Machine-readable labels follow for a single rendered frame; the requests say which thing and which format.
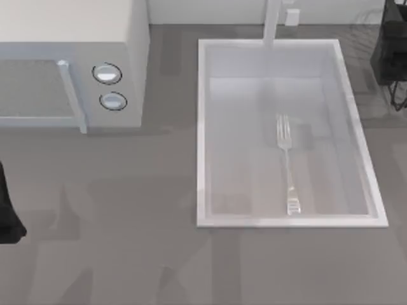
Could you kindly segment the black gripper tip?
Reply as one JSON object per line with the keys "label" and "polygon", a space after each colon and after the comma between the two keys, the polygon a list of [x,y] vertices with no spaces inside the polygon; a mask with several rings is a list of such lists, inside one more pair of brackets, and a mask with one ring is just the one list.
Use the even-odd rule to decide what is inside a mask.
{"label": "black gripper tip", "polygon": [[17,244],[27,230],[13,208],[3,164],[0,162],[0,245]]}

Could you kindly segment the large round microwave knob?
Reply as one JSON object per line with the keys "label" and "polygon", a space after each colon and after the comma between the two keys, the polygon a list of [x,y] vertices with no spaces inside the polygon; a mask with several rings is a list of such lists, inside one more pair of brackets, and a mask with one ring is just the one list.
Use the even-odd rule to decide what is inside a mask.
{"label": "large round microwave knob", "polygon": [[92,67],[92,76],[101,84],[114,85],[121,81],[123,73],[117,65],[104,62]]}

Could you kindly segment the tall white tap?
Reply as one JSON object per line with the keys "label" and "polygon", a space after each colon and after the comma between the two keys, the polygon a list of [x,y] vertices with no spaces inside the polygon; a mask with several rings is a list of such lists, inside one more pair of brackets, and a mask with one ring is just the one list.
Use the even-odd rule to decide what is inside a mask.
{"label": "tall white tap", "polygon": [[281,5],[282,0],[266,0],[263,46],[269,50],[273,47]]}

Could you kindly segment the pale microwave oven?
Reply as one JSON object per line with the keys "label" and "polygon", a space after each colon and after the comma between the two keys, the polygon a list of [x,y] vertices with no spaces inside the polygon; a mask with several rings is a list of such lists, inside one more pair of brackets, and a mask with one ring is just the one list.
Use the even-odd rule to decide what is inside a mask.
{"label": "pale microwave oven", "polygon": [[[141,126],[149,43],[146,0],[0,0],[0,60],[69,61],[88,133]],[[104,62],[120,68],[119,83],[93,78]],[[109,92],[124,95],[126,108],[103,108]]]}

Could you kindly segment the silver fork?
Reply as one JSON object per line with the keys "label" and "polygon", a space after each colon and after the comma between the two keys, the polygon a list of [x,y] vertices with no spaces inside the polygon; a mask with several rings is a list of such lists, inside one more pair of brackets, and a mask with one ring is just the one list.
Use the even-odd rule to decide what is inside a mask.
{"label": "silver fork", "polygon": [[289,151],[292,149],[293,143],[288,116],[278,114],[276,117],[276,124],[277,124],[276,128],[277,145],[279,149],[281,149],[282,152],[284,153],[284,163],[286,169],[286,179],[287,179],[286,212],[288,216],[299,215],[301,213],[301,203],[294,183],[289,156]]}

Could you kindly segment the small round microwave knob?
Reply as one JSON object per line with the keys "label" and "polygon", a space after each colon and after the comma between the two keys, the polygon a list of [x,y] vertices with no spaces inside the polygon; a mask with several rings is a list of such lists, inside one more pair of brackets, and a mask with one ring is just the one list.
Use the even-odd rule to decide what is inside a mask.
{"label": "small round microwave knob", "polygon": [[108,111],[122,111],[128,101],[121,93],[112,91],[99,97],[99,104]]}

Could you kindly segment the microwave oven door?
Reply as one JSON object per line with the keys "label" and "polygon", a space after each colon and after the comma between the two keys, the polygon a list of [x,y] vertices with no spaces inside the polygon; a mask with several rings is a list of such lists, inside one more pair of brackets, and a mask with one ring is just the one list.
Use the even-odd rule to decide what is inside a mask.
{"label": "microwave oven door", "polygon": [[[0,129],[77,128],[58,60],[0,60]],[[70,72],[74,83],[72,65]],[[85,112],[79,90],[74,84]]]}

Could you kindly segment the white sink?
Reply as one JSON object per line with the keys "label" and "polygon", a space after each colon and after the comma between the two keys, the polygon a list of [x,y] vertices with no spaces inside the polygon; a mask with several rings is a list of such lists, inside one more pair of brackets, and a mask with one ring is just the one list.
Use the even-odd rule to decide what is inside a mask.
{"label": "white sink", "polygon": [[[338,40],[199,40],[197,111],[198,227],[389,225]],[[278,114],[299,215],[286,212]]]}

